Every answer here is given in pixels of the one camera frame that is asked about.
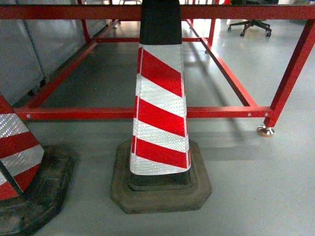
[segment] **chair base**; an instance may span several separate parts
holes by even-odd
[[[247,29],[249,27],[253,27],[253,26],[258,26],[258,27],[266,30],[266,32],[267,32],[266,37],[270,37],[271,36],[271,31],[272,31],[270,29],[270,24],[263,23],[262,20],[248,20],[248,21],[243,21],[243,22],[230,24],[229,27],[227,28],[227,31],[231,31],[231,26],[244,26],[244,29],[241,32],[241,37],[244,37]]]

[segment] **black rubber base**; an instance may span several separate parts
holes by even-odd
[[[190,170],[160,176],[139,176],[130,173],[129,179],[129,187],[134,191],[184,189],[192,186]]]
[[[44,147],[42,163],[22,196],[0,201],[0,235],[31,235],[62,209],[74,159],[59,147]]]
[[[130,184],[131,140],[117,149],[110,197],[127,214],[199,210],[211,195],[211,185],[198,144],[189,141],[191,187],[157,191],[134,191]]]

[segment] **red metal frame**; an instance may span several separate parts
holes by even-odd
[[[0,19],[121,19],[139,21],[141,6],[136,5],[0,5]],[[209,38],[199,37],[192,20],[213,19]],[[212,48],[214,19],[308,19],[271,106],[258,106],[225,62]],[[315,7],[305,5],[226,6],[182,5],[182,19],[196,34],[185,42],[201,42],[244,107],[188,107],[188,118],[265,118],[265,125],[275,126],[293,86],[315,44]],[[98,44],[138,42],[138,38],[104,38],[117,24],[116,20],[104,33],[91,38],[86,48],[26,106],[15,112],[23,119],[104,119],[132,118],[133,107],[120,108],[39,108],[40,104],[62,83],[86,55]]]
[[[307,5],[182,5],[185,19],[315,19]],[[141,5],[0,5],[4,20],[105,20],[140,21]]]
[[[82,0],[78,0],[78,4],[82,5]],[[85,37],[85,42],[87,44],[89,44],[89,42],[91,40],[91,37],[90,37],[89,31],[88,31],[87,22],[86,22],[85,19],[81,20],[81,22],[82,22],[83,34],[84,34],[84,37]]]

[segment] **epoxy floor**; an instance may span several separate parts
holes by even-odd
[[[196,20],[207,36],[210,22]],[[259,105],[270,105],[303,24],[269,21],[272,36],[217,21],[214,48]],[[136,37],[122,22],[111,36]],[[186,23],[183,35],[193,36]],[[241,105],[201,43],[184,44],[188,106]],[[45,107],[133,106],[137,43],[102,44],[45,102]],[[109,198],[116,148],[132,120],[28,122],[42,145],[77,156],[64,208],[36,236],[315,235],[315,49],[276,125],[260,137],[262,118],[189,119],[213,192],[199,211],[126,215]]]

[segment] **adjustable foot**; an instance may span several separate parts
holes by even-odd
[[[257,128],[257,133],[263,137],[272,137],[275,133],[275,130],[272,127],[260,125]]]

